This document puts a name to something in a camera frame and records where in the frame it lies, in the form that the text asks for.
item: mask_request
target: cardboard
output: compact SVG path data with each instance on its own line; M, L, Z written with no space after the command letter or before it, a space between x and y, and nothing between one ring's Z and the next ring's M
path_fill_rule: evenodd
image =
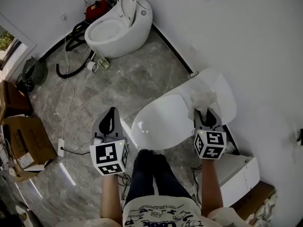
M256 210L275 193L275 188L267 183L260 181L254 186L244 197L234 203L231 207L235 209L237 214L243 219L256 212Z
M10 142L10 154L16 160L17 181L37 175L50 159L57 156L39 118L6 118L3 131Z
M0 123L4 118L31 114L31 107L25 97L13 83L2 81L0 83Z

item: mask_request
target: toilet bowl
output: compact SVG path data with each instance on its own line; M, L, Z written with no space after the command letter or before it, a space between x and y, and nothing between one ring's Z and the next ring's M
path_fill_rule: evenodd
M85 32L85 40L106 58L124 56L139 49L152 26L152 9L146 0L117 0L104 16Z
M194 122L189 119L190 94L195 91L215 92L217 100L210 106L221 118L222 125L234 119L237 106L225 78L207 68L179 87L146 105L135 117L132 137L143 148L160 150L174 147L193 135Z

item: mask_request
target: paper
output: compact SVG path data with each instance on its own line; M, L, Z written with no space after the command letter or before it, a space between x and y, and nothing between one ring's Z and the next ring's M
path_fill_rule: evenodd
M30 153L26 153L22 157L20 157L18 160L19 165L22 169L26 168L29 164L32 164L34 162L34 159L30 155Z

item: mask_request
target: marker cube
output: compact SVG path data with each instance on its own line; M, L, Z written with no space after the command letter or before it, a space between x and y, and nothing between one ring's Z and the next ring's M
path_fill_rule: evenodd
M101 175L125 172L129 153L125 140L92 145L89 148L93 165Z
M225 132L197 130L194 146L201 159L220 159L226 144Z

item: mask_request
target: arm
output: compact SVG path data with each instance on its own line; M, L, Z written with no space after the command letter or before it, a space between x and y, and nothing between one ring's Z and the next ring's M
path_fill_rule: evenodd
M202 215L223 207L223 200L213 160L202 159Z
M100 217L123 225L117 175L103 177Z

